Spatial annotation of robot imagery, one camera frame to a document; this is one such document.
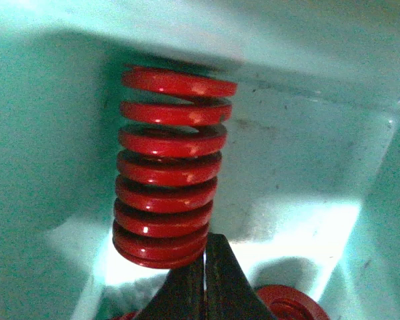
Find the teal spring tray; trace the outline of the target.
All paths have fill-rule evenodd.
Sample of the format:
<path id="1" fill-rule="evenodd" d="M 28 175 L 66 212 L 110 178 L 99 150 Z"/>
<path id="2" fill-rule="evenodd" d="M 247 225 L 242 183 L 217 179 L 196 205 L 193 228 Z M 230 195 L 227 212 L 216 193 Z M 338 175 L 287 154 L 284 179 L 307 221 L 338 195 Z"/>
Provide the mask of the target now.
<path id="1" fill-rule="evenodd" d="M 252 286 L 400 319 L 400 1 L 0 1 L 0 319 L 106 319 L 127 65 L 236 82 L 211 230 Z"/>

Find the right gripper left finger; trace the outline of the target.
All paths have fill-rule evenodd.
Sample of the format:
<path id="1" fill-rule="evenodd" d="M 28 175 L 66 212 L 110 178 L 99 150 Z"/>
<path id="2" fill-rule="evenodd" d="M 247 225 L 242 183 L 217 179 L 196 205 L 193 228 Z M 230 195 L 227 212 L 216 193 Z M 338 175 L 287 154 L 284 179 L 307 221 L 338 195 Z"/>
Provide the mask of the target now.
<path id="1" fill-rule="evenodd" d="M 203 319 L 204 258 L 168 272 L 162 287 L 139 313 L 139 319 Z"/>

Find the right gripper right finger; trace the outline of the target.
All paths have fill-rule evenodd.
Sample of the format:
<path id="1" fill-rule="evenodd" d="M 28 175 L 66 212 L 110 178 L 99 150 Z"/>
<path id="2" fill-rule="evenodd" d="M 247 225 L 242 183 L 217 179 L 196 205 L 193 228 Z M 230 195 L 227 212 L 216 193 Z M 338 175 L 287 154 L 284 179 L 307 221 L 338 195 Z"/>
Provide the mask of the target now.
<path id="1" fill-rule="evenodd" d="M 208 234 L 205 280 L 208 319 L 273 318 L 250 286 L 227 238 L 222 234 Z"/>

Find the red spring in tray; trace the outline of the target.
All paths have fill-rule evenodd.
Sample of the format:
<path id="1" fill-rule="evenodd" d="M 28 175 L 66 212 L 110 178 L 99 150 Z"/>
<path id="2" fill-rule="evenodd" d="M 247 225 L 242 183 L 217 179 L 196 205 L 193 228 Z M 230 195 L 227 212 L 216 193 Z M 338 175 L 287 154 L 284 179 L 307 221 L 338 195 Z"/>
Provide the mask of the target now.
<path id="1" fill-rule="evenodd" d="M 292 287 L 266 285 L 257 294 L 277 319 L 330 320 L 319 304 Z"/>

